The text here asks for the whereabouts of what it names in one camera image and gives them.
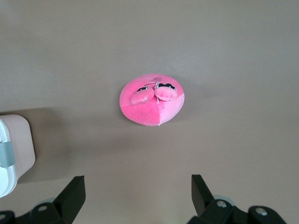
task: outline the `white box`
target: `white box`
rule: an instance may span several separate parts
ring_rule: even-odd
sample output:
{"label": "white box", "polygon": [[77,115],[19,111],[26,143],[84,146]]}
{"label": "white box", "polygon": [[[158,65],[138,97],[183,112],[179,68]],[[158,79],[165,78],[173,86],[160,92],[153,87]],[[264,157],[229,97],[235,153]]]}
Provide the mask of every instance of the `white box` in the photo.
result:
{"label": "white box", "polygon": [[36,160],[29,123],[20,115],[0,116],[0,198]]}

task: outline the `screw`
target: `screw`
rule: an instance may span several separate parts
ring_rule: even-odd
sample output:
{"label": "screw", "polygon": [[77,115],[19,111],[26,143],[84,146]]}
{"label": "screw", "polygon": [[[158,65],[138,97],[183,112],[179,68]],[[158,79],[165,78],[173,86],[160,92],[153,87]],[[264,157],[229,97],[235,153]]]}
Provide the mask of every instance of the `screw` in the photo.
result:
{"label": "screw", "polygon": [[5,214],[1,214],[0,215],[0,220],[5,219],[6,215]]}
{"label": "screw", "polygon": [[217,205],[221,208],[226,208],[226,204],[224,201],[217,201]]}
{"label": "screw", "polygon": [[41,207],[38,208],[38,211],[45,211],[47,209],[46,205],[42,205]]}
{"label": "screw", "polygon": [[256,212],[261,216],[266,216],[268,214],[263,208],[256,208]]}

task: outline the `plush toy face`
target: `plush toy face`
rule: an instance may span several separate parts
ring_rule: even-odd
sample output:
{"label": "plush toy face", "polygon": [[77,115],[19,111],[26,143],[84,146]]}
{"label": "plush toy face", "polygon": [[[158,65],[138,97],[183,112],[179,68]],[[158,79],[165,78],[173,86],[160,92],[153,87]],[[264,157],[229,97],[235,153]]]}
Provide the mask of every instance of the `plush toy face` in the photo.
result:
{"label": "plush toy face", "polygon": [[120,106],[130,120],[156,126],[172,119],[182,108],[185,95],[173,78],[147,74],[129,82],[121,91]]}

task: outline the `gray floor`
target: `gray floor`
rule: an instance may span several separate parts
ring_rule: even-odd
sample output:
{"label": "gray floor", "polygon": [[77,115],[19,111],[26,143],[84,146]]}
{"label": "gray floor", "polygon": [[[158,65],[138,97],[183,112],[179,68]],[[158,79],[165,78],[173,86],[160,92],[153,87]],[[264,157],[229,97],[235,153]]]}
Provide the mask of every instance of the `gray floor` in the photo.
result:
{"label": "gray floor", "polygon": [[[148,73],[185,90],[160,127],[119,109]],[[184,224],[201,174],[240,209],[298,223],[299,1],[0,0],[0,80],[0,114],[30,122],[37,156],[0,210],[85,175],[75,224]]]}

